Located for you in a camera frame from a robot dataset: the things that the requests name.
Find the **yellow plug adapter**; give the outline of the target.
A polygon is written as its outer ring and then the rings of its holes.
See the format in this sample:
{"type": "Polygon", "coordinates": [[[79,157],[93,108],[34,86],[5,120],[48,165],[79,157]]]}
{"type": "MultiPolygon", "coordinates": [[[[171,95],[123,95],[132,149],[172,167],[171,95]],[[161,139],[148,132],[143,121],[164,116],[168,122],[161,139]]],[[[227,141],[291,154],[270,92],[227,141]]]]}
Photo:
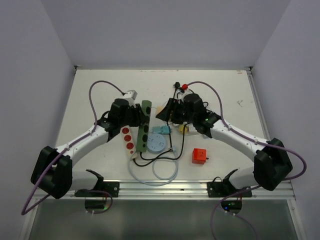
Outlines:
{"type": "Polygon", "coordinates": [[[178,127],[178,131],[181,133],[181,134],[186,134],[189,132],[189,127],[187,125],[183,125],[181,124],[179,127],[178,127]]]}

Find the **beige red power strip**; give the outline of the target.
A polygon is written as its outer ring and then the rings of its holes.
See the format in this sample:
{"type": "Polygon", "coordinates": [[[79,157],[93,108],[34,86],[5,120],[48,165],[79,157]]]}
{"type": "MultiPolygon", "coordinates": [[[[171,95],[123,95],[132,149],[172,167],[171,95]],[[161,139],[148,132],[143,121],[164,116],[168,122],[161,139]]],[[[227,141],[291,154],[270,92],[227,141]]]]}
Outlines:
{"type": "Polygon", "coordinates": [[[138,155],[136,153],[136,144],[133,138],[131,128],[128,125],[124,126],[121,128],[120,133],[121,139],[124,143],[125,153],[127,157],[129,159],[132,158],[132,160],[135,160],[138,155]]]}

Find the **green power strip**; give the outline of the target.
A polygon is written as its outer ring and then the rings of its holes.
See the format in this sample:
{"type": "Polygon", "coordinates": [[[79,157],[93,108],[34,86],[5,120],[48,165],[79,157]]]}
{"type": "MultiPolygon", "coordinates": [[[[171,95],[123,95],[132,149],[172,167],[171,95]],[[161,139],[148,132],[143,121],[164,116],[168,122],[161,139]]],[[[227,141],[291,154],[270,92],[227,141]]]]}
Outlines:
{"type": "MultiPolygon", "coordinates": [[[[141,102],[142,111],[146,114],[151,116],[151,108],[152,102],[149,100],[143,100],[141,102]]],[[[139,126],[138,133],[137,133],[137,141],[136,141],[136,150],[138,152],[144,153],[147,150],[147,141],[148,141],[148,134],[149,134],[149,125],[145,124],[139,126]]]]}

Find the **blue round socket base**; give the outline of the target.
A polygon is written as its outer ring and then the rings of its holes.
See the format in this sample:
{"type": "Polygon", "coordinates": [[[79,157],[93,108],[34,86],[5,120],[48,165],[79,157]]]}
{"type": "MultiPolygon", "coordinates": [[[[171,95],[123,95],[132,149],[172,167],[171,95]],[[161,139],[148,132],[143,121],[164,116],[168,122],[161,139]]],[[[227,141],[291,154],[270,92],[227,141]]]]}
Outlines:
{"type": "Polygon", "coordinates": [[[150,133],[147,139],[147,150],[153,154],[162,153],[167,146],[166,138],[159,133],[150,133]]]}

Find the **red cube socket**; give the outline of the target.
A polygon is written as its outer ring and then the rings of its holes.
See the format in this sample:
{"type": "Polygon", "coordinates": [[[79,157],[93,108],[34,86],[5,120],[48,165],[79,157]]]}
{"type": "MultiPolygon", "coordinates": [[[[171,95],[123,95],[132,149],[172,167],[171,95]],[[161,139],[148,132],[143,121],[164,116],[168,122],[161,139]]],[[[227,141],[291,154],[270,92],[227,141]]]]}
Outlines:
{"type": "Polygon", "coordinates": [[[208,152],[203,148],[194,148],[192,151],[191,162],[193,164],[204,165],[209,160],[208,152]]]}

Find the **orange cube adapter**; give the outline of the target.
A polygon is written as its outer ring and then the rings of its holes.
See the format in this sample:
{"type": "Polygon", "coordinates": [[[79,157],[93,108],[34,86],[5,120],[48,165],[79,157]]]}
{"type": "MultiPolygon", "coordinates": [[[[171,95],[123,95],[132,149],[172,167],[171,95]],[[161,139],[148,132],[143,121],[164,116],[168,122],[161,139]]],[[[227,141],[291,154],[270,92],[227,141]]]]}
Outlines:
{"type": "Polygon", "coordinates": [[[164,110],[165,106],[157,106],[156,107],[156,114],[158,115],[160,112],[164,110]]]}

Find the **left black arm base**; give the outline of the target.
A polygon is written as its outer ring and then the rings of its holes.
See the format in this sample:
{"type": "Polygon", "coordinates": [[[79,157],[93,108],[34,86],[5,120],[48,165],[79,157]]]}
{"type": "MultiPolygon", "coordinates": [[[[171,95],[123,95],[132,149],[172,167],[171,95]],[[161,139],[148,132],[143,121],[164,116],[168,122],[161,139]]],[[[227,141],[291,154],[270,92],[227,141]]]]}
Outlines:
{"type": "Polygon", "coordinates": [[[75,191],[75,197],[83,198],[101,198],[105,197],[104,193],[100,191],[109,193],[113,198],[119,196],[120,191],[120,182],[119,181],[103,181],[100,183],[100,186],[95,186],[93,190],[77,190],[75,191]]]}

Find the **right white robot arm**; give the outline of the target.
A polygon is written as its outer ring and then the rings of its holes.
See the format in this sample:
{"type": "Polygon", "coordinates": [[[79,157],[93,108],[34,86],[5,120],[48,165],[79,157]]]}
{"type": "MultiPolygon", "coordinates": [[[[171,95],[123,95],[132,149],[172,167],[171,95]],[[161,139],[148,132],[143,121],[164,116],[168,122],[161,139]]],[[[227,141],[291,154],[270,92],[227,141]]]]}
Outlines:
{"type": "Polygon", "coordinates": [[[233,147],[253,162],[251,167],[234,169],[224,177],[218,189],[227,196],[235,196],[255,185],[273,191],[293,169],[280,140],[254,137],[223,122],[220,115],[204,106],[196,93],[185,94],[181,100],[170,98],[156,118],[174,124],[192,124],[198,133],[233,147]]]}

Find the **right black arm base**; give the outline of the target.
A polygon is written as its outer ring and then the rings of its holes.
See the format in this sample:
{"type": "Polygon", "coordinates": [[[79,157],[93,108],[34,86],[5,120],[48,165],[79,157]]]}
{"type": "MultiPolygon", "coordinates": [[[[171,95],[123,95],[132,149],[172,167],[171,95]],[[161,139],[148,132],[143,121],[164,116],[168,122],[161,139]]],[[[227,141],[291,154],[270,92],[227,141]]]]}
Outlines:
{"type": "Polygon", "coordinates": [[[216,181],[218,177],[214,178],[212,181],[206,183],[207,195],[209,198],[224,198],[229,195],[235,194],[245,188],[236,189],[229,181],[229,176],[226,176],[220,181],[216,181]]]}

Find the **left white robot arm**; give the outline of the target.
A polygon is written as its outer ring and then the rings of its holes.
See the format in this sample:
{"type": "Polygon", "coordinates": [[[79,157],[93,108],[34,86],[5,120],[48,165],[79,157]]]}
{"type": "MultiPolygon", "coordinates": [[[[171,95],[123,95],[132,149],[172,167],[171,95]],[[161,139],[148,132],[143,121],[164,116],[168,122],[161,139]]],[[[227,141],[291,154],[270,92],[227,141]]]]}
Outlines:
{"type": "Polygon", "coordinates": [[[138,127],[144,133],[142,139],[147,140],[151,107],[149,100],[138,104],[132,97],[115,99],[110,110],[96,118],[93,126],[77,139],[59,147],[42,149],[31,183],[55,199],[62,198],[69,191],[89,192],[95,197],[103,195],[107,190],[104,177],[90,169],[76,176],[74,166],[91,151],[122,133],[124,127],[138,127]]]}

